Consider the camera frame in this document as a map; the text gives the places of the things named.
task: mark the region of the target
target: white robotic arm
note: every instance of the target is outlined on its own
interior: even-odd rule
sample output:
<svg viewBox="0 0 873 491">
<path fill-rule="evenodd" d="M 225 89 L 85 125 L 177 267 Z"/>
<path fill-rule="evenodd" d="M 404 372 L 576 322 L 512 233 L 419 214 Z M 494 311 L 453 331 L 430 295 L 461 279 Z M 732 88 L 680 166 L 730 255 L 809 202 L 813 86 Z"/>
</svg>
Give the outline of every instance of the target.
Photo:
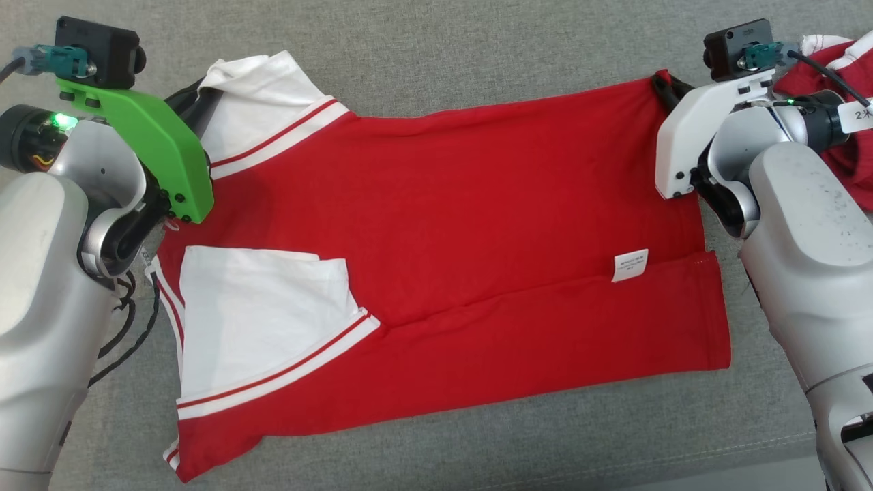
<svg viewBox="0 0 873 491">
<path fill-rule="evenodd" d="M 667 199 L 697 189 L 744 240 L 739 257 L 807 396 L 829 488 L 870 491 L 873 225 L 817 154 L 848 138 L 842 99 L 774 106 L 760 84 L 772 75 L 687 93 L 658 135 L 656 186 Z"/>
</svg>

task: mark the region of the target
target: red fabric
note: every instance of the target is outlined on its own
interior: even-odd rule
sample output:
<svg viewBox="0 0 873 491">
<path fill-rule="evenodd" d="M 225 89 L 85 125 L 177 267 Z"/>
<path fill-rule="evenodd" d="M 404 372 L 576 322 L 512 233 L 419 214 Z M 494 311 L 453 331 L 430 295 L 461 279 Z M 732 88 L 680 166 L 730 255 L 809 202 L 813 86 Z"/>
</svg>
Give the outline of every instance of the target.
<svg viewBox="0 0 873 491">
<path fill-rule="evenodd" d="M 179 423 L 189 481 L 266 435 L 394 418 L 730 362 L 718 263 L 698 201 L 654 185 L 664 111 L 650 82 L 414 119 L 347 114 L 214 182 L 184 247 L 346 258 L 382 325 L 268 396 Z M 618 254 L 650 250 L 611 282 Z"/>
<path fill-rule="evenodd" d="M 808 55 L 822 65 L 840 58 L 852 43 L 831 46 Z M 837 71 L 846 82 L 864 97 L 873 97 L 873 53 L 865 53 L 851 65 Z M 833 90 L 846 101 L 855 100 L 834 82 L 823 77 L 811 66 L 798 63 L 776 83 L 778 93 L 797 96 L 820 90 Z M 821 154 L 834 174 L 861 208 L 873 210 L 873 131 L 853 134 L 844 145 Z"/>
</svg>

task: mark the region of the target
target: stitched seam on gray fabric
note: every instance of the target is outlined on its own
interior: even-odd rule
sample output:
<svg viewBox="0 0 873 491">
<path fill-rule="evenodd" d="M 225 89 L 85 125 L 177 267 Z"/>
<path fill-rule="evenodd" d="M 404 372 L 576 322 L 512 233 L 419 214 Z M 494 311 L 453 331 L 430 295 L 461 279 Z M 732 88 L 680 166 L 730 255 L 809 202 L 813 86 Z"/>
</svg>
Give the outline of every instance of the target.
<svg viewBox="0 0 873 491">
<path fill-rule="evenodd" d="M 483 489 L 508 488 L 511 486 L 518 486 L 520 484 L 528 484 L 528 483 L 532 483 L 532 482 L 542 482 L 542 481 L 551 481 L 551 480 L 554 480 L 554 479 L 557 479 L 560 477 L 576 476 L 576 475 L 581 475 L 581 474 L 597 474 L 597 473 L 602 474 L 602 475 L 619 474 L 619 473 L 624 472 L 625 469 L 634 468 L 634 467 L 645 468 L 645 467 L 660 467 L 660 466 L 666 466 L 666 465 L 671 465 L 671 464 L 681 464 L 681 463 L 685 463 L 685 462 L 693 462 L 695 460 L 705 460 L 705 459 L 711 459 L 714 457 L 721 457 L 724 455 L 730 455 L 732 453 L 751 452 L 753 450 L 758 450 L 760 448 L 788 445 L 791 443 L 806 441 L 806 440 L 809 440 L 809 438 L 799 438 L 799 437 L 806 437 L 809 435 L 815 435 L 815 432 L 797 433 L 795 435 L 788 435 L 786 437 L 779 437 L 776 439 L 767 439 L 767 440 L 755 441 L 752 443 L 744 443 L 742 445 L 725 446 L 722 448 L 716 448 L 714 450 L 705 450 L 703 452 L 686 453 L 683 455 L 675 455 L 672 457 L 661 457 L 661 458 L 650 459 L 650 460 L 639 460 L 637 462 L 630 462 L 627 464 L 615 464 L 612 466 L 596 467 L 593 469 L 585 469 L 582 471 L 573 471 L 572 473 L 555 474 L 555 475 L 551 475 L 548 477 L 538 477 L 535 479 L 527 479 L 527 480 L 522 480 L 522 481 L 504 482 L 502 484 L 492 484 L 490 486 L 481 486 L 478 488 L 467 488 L 467 489 L 465 489 L 465 491 L 481 491 Z M 774 445 L 768 445 L 768 444 L 776 442 L 776 441 L 778 441 L 780 443 L 777 443 Z"/>
</svg>

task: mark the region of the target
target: green plastic part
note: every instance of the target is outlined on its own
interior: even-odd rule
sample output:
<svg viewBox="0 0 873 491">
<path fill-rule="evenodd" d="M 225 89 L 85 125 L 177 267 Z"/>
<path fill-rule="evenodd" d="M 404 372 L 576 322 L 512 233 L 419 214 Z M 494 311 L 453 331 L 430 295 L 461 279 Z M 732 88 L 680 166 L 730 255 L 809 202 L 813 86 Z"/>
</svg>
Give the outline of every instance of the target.
<svg viewBox="0 0 873 491">
<path fill-rule="evenodd" d="M 215 203 L 206 154 L 197 135 L 163 100 L 132 90 L 57 82 L 62 92 L 72 94 L 73 107 L 102 116 L 115 128 L 168 193 L 177 217 L 203 222 Z"/>
</svg>

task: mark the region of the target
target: white clothing tag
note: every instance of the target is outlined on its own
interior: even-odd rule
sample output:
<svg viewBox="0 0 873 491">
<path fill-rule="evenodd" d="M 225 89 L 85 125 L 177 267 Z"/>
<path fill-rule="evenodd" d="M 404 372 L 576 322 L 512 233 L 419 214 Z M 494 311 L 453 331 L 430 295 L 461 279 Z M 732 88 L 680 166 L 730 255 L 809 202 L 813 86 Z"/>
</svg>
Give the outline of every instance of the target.
<svg viewBox="0 0 873 491">
<path fill-rule="evenodd" d="M 647 262 L 649 262 L 649 249 L 615 256 L 615 274 L 612 276 L 612 282 L 643 274 Z"/>
<path fill-rule="evenodd" d="M 836 109 L 840 126 L 846 135 L 873 128 L 873 106 L 864 107 L 857 100 L 840 104 Z"/>
</svg>

